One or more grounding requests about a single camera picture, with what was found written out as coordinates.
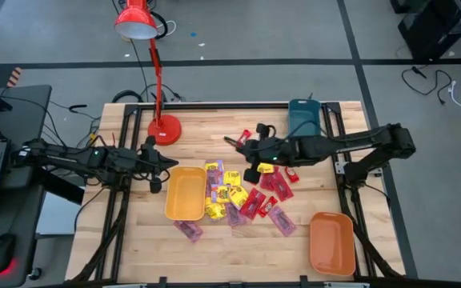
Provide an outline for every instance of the wooden table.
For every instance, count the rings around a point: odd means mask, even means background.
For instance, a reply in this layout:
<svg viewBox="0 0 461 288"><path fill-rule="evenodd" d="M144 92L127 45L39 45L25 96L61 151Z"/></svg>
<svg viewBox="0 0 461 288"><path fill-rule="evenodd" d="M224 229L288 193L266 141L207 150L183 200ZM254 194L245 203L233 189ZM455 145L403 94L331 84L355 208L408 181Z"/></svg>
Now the wooden table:
<svg viewBox="0 0 461 288"><path fill-rule="evenodd" d="M347 133L367 130L360 102L340 104ZM107 142L111 143L112 134L118 141L123 109L124 104L106 104L104 107L99 133ZM243 172L250 165L222 140L223 136L238 138L243 129L255 131L258 122L274 125L278 136L287 134L286 109L168 110L164 113L179 118L182 137L172 146L157 149L163 155L179 160L180 166L202 167L207 159L222 159L226 170ZM142 114L138 143L145 141L151 119L150 111ZM133 122L130 121L126 146L130 145ZM367 150L357 151L352 157L358 160L368 153ZM340 212L331 160L296 168L296 171L300 181L291 184L295 196L279 203L298 227L290 237L283 237L268 217L257 217L249 225L231 228L226 219L211 222L204 216L198 221L204 234L195 244L190 243L165 216L167 183L163 184L161 193L151 194L148 182L133 181L118 282L156 283L160 276L167 276L168 282L294 282L299 281L300 275L307 275L309 281L351 279L320 274L309 262L309 221L319 211ZM381 178L371 177L367 183L383 189ZM248 191L253 187L248 182L243 185ZM97 186L88 187L83 203L94 197L97 191ZM267 196L272 195L269 191L261 191ZM359 192L371 242L395 270L404 273L385 197L369 188L361 188ZM107 199L108 191L105 191L79 216L66 279L82 269L100 243ZM357 239L355 245L365 275L363 250ZM109 277L113 248L110 247L109 251L106 277Z"/></svg>

